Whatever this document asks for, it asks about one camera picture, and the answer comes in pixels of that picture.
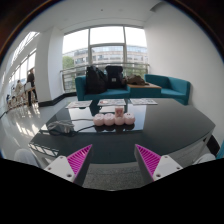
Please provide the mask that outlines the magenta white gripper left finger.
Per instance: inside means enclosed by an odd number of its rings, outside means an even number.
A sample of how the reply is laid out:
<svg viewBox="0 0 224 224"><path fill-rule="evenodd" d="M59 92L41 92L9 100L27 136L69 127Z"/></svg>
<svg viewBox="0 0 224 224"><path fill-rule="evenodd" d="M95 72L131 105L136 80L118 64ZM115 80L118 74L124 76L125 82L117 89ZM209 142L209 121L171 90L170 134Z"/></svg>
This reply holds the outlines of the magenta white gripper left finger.
<svg viewBox="0 0 224 224"><path fill-rule="evenodd" d="M45 168L45 171L82 186L89 168L91 157L92 145L88 145L69 156L57 157Z"/></svg>

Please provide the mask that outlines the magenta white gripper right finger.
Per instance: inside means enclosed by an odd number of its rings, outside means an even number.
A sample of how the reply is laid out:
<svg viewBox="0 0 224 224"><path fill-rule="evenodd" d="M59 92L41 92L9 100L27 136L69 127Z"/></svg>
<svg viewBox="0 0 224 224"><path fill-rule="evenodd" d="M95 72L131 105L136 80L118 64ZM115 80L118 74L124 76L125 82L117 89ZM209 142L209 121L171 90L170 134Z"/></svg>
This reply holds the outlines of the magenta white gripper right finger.
<svg viewBox="0 0 224 224"><path fill-rule="evenodd" d="M182 166L170 156L160 156L138 144L135 145L134 155L145 184L152 183L182 169Z"/></svg>

